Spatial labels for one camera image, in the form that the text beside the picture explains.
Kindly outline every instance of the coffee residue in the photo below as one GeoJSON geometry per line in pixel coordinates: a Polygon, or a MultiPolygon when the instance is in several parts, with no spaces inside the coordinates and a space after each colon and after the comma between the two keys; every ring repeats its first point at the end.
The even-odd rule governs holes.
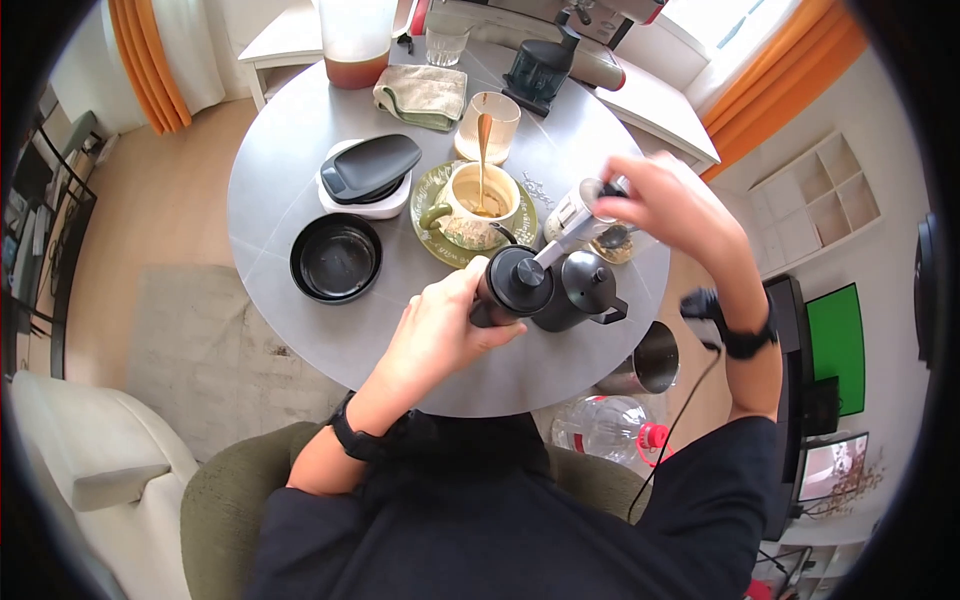
{"type": "Polygon", "coordinates": [[[507,214],[503,200],[494,195],[489,187],[485,186],[483,190],[483,203],[480,203],[480,185],[476,182],[464,182],[453,186],[453,195],[460,204],[473,214],[483,212],[482,216],[488,216],[490,213],[493,218],[502,217],[507,214]]]}

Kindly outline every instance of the green towel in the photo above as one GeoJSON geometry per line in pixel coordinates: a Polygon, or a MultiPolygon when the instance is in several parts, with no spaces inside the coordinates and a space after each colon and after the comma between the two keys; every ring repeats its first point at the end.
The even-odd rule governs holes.
{"type": "Polygon", "coordinates": [[[464,113],[467,74],[439,66],[392,64],[373,87],[373,103],[394,117],[449,132],[464,113]]]}

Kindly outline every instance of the black wristband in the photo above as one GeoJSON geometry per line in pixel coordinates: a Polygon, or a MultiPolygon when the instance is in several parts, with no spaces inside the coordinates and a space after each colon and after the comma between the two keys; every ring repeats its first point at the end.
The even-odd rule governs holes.
{"type": "Polygon", "coordinates": [[[353,431],[347,422],[347,404],[355,394],[355,392],[347,394],[327,423],[333,425],[333,433],[340,441],[340,445],[344,447],[347,456],[365,463],[382,461],[390,455],[390,447],[394,442],[404,435],[413,411],[408,411],[400,417],[382,438],[372,436],[365,431],[353,431]]]}
{"type": "Polygon", "coordinates": [[[731,331],[723,317],[720,301],[715,289],[699,288],[687,295],[681,301],[681,315],[685,319],[710,319],[717,326],[720,339],[727,349],[727,355],[737,360],[753,358],[756,353],[768,342],[777,341],[777,315],[774,311],[774,302],[766,289],[763,293],[767,297],[767,321],[758,332],[731,331]]]}
{"type": "Polygon", "coordinates": [[[763,290],[763,293],[767,297],[767,322],[763,324],[763,328],[758,333],[731,331],[727,327],[727,323],[723,321],[723,311],[717,310],[721,320],[717,327],[720,329],[720,338],[723,340],[723,344],[727,348],[727,356],[730,356],[730,358],[737,360],[753,358],[768,342],[771,344],[777,342],[777,314],[774,311],[774,301],[770,298],[770,293],[766,289],[763,290]]]}

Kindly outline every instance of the gold spoon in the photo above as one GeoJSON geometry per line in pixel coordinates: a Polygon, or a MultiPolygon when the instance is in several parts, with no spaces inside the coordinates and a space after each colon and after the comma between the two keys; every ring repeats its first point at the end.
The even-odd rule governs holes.
{"type": "Polygon", "coordinates": [[[492,217],[493,213],[488,211],[483,204],[483,172],[484,165],[487,162],[487,142],[490,141],[490,129],[493,127],[493,117],[486,112],[481,112],[477,116],[477,136],[480,141],[480,202],[476,206],[474,214],[478,217],[492,217]]]}

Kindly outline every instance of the rug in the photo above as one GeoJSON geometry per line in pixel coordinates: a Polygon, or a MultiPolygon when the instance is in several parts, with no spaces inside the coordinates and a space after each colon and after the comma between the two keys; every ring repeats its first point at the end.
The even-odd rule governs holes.
{"type": "Polygon", "coordinates": [[[235,269],[155,266],[137,281],[126,392],[194,458],[300,420],[325,420],[347,388],[270,328],[235,269]]]}

